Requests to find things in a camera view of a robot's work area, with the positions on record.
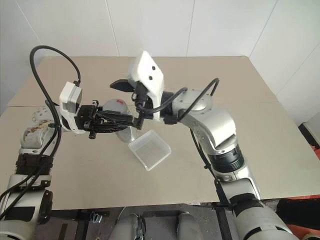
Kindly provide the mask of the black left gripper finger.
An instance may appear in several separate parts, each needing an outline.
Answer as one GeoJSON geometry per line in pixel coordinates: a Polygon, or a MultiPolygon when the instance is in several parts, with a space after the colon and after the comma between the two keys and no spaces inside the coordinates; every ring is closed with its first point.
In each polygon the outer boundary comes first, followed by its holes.
{"type": "Polygon", "coordinates": [[[99,111],[98,116],[112,123],[120,123],[127,126],[134,125],[134,117],[129,114],[116,113],[113,111],[99,111]]]}
{"type": "Polygon", "coordinates": [[[127,129],[128,125],[118,125],[118,124],[98,124],[95,126],[96,133],[115,133],[127,129]]]}

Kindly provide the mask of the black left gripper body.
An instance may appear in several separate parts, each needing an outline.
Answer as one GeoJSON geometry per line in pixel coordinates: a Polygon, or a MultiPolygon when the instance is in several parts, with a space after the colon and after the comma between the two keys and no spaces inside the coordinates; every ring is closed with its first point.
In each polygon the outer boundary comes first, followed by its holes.
{"type": "Polygon", "coordinates": [[[98,110],[101,109],[99,101],[93,100],[92,104],[81,105],[74,117],[77,128],[89,132],[89,139],[96,139],[98,133],[96,126],[104,122],[101,117],[97,116],[98,110]]]}

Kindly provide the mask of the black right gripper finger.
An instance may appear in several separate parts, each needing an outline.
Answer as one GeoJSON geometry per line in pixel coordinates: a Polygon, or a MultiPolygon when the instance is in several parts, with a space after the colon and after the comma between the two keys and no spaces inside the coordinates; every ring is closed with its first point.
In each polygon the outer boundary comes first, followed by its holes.
{"type": "Polygon", "coordinates": [[[121,92],[134,92],[135,88],[129,83],[127,79],[119,79],[112,82],[109,87],[111,89],[121,92]]]}
{"type": "Polygon", "coordinates": [[[137,130],[141,130],[144,124],[144,116],[139,115],[137,118],[135,117],[133,119],[133,127],[136,128],[137,130]]]}

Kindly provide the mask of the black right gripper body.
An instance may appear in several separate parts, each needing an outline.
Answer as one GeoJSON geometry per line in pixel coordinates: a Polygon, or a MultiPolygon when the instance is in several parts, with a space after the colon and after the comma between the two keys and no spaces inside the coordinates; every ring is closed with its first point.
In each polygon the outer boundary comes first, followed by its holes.
{"type": "Polygon", "coordinates": [[[148,89],[140,82],[135,83],[135,89],[131,95],[131,100],[134,102],[134,106],[138,114],[142,114],[144,119],[153,119],[154,116],[152,113],[142,111],[139,106],[146,109],[153,108],[153,102],[148,96],[148,89]]]}

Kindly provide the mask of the silver jar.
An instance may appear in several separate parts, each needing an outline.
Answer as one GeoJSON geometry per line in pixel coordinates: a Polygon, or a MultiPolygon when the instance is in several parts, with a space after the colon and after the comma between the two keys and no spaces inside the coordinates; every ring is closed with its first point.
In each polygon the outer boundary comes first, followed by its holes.
{"type": "Polygon", "coordinates": [[[124,143],[131,143],[133,142],[137,137],[137,129],[133,126],[125,125],[124,123],[120,123],[120,129],[115,134],[116,136],[124,143]]]}

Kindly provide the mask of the grey jar lid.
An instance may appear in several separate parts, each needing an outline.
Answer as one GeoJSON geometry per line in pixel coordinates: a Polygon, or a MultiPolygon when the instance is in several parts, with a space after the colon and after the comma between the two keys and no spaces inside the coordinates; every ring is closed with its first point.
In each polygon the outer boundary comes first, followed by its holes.
{"type": "Polygon", "coordinates": [[[126,102],[119,98],[108,100],[103,105],[102,110],[117,115],[128,115],[130,113],[126,102]]]}

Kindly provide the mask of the clear plastic box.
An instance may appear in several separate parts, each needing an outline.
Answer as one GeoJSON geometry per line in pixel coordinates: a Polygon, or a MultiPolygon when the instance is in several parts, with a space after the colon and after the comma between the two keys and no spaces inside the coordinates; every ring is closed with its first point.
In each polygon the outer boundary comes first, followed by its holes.
{"type": "Polygon", "coordinates": [[[153,130],[130,142],[128,148],[148,172],[172,153],[171,147],[153,130]]]}

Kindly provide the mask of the small metal clamp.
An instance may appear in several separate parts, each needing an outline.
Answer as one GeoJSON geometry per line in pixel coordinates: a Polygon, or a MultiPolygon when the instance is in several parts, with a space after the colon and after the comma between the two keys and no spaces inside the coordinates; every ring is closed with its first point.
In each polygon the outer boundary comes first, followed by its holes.
{"type": "Polygon", "coordinates": [[[94,224],[100,223],[103,219],[103,215],[100,212],[92,211],[90,214],[90,221],[94,224]]]}

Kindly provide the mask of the orange object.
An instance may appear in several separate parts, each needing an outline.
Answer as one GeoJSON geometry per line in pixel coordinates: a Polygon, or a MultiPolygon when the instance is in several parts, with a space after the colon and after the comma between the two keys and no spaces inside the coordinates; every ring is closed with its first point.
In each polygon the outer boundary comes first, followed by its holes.
{"type": "Polygon", "coordinates": [[[310,147],[312,148],[313,152],[317,156],[317,158],[320,160],[320,148],[310,144],[310,147]]]}

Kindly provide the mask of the black rounded object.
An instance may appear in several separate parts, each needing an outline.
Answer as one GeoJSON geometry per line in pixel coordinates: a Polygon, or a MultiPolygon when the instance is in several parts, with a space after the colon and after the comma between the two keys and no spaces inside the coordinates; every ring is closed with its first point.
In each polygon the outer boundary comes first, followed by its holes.
{"type": "Polygon", "coordinates": [[[320,231],[320,198],[281,199],[276,213],[286,224],[320,231]]]}

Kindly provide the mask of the black table frame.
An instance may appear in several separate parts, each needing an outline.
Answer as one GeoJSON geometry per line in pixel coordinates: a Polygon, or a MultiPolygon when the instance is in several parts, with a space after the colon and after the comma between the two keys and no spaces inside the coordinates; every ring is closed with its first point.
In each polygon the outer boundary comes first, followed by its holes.
{"type": "Polygon", "coordinates": [[[45,225],[49,232],[41,230],[37,238],[108,240],[116,224],[131,217],[137,222],[140,239],[176,240],[179,216],[183,213],[195,218],[204,240],[235,240],[229,213],[217,202],[54,210],[45,225]],[[92,211],[103,215],[100,223],[90,221],[92,211]]]}

